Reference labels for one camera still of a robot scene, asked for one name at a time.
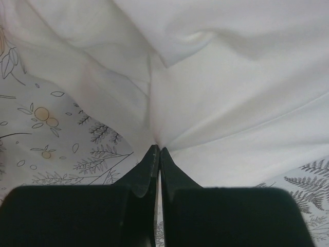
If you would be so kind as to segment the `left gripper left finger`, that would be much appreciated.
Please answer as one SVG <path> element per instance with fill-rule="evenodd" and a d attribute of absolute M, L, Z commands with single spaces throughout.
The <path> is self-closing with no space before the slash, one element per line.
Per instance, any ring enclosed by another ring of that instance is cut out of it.
<path fill-rule="evenodd" d="M 112 185 L 13 189 L 1 205 L 1 246 L 155 246 L 157 146 Z"/>

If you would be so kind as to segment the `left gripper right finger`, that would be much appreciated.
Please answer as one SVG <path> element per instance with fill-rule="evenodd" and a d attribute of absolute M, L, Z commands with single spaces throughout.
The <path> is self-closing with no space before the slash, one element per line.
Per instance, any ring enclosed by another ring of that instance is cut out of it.
<path fill-rule="evenodd" d="M 292 196 L 277 188 L 203 188 L 160 152 L 166 246 L 313 246 Z"/>

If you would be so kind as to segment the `white t shirt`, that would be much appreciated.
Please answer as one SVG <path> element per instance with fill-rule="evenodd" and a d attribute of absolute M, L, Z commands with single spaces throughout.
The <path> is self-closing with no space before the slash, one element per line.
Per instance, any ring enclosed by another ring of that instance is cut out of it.
<path fill-rule="evenodd" d="M 201 185 L 328 155 L 328 1 L 1 1 L 27 72 Z"/>

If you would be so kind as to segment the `floral patterned table mat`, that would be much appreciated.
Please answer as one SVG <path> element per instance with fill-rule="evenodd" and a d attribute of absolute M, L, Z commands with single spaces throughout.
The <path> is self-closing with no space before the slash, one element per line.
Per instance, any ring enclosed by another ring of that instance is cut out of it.
<path fill-rule="evenodd" d="M 61 89 L 26 74 L 1 25 L 1 203 L 21 185 L 111 184 L 137 163 L 129 144 Z M 328 156 L 262 181 L 289 191 L 328 246 Z"/>

